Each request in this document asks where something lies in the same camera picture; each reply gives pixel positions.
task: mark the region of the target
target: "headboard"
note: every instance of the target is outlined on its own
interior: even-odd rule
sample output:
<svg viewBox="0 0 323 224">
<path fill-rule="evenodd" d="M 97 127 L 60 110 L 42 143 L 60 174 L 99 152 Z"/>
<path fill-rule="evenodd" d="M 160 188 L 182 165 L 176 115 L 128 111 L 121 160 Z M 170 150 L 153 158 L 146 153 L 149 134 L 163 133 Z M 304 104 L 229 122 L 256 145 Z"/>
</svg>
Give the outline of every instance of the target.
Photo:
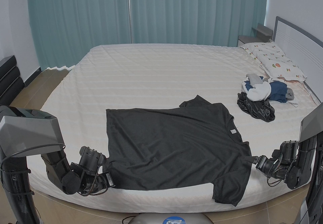
<svg viewBox="0 0 323 224">
<path fill-rule="evenodd" d="M 276 17 L 273 41 L 304 72 L 305 85 L 323 101 L 323 42 L 280 17 Z"/>
</svg>

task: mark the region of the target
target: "curtain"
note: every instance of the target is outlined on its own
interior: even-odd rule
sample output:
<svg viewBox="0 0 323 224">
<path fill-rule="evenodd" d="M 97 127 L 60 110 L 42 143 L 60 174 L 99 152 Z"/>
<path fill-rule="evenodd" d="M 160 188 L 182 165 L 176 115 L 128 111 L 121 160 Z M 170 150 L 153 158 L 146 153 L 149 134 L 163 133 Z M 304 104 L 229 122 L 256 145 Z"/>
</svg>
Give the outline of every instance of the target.
<svg viewBox="0 0 323 224">
<path fill-rule="evenodd" d="M 264 23 L 267 0 L 130 0 L 133 43 L 236 46 Z"/>
<path fill-rule="evenodd" d="M 129 0 L 28 0 L 41 68 L 77 64 L 94 46 L 131 43 Z"/>
</svg>

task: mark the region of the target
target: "floor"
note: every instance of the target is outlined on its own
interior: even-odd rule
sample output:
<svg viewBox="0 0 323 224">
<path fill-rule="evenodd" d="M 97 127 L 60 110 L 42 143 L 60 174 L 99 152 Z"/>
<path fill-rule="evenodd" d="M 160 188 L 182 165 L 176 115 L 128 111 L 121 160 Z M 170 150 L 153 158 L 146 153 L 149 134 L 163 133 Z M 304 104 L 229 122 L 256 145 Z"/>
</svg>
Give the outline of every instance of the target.
<svg viewBox="0 0 323 224">
<path fill-rule="evenodd" d="M 45 70 L 23 89 L 11 106 L 40 109 L 68 70 Z M 216 224 L 291 224 L 295 220 L 308 185 L 262 204 L 245 209 L 205 213 Z M 34 204 L 45 224 L 119 224 L 132 213 L 95 210 L 65 202 L 35 191 Z M 15 223 L 14 214 L 0 186 L 0 224 Z"/>
</svg>

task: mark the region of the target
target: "t-shirt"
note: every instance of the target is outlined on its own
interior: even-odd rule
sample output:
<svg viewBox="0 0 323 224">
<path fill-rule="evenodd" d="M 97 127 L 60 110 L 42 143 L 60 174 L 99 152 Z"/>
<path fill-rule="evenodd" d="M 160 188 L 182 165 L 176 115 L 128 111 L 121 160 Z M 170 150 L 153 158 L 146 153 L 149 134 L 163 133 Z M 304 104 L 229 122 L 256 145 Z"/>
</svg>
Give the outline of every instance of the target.
<svg viewBox="0 0 323 224">
<path fill-rule="evenodd" d="M 120 189 L 212 183 L 215 202 L 236 206 L 252 164 L 244 159 L 251 156 L 249 143 L 233 120 L 222 103 L 199 96 L 174 109 L 107 109 L 110 157 L 104 171 Z"/>
</svg>

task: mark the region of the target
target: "pillow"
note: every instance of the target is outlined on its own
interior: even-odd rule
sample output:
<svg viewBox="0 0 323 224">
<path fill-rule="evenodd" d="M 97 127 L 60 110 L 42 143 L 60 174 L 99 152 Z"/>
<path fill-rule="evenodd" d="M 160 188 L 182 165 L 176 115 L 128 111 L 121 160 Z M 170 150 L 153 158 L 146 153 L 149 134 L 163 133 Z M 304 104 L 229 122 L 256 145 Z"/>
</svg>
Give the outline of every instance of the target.
<svg viewBox="0 0 323 224">
<path fill-rule="evenodd" d="M 274 42 L 247 43 L 240 47 L 257 60 L 270 77 L 284 77 L 287 81 L 305 81 L 305 74 Z"/>
</svg>

